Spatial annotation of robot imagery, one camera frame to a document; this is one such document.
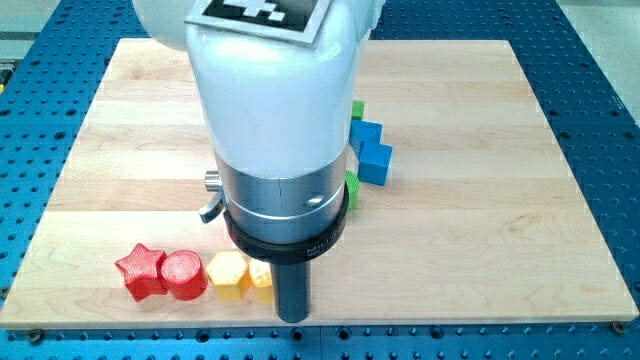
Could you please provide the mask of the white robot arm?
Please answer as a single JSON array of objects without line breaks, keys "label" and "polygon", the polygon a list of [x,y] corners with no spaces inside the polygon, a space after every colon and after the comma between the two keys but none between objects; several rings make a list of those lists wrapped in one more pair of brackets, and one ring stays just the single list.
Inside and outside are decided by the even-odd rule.
[{"label": "white robot arm", "polygon": [[233,242],[278,265],[339,239],[354,81],[375,0],[133,0],[144,30],[188,54]]}]

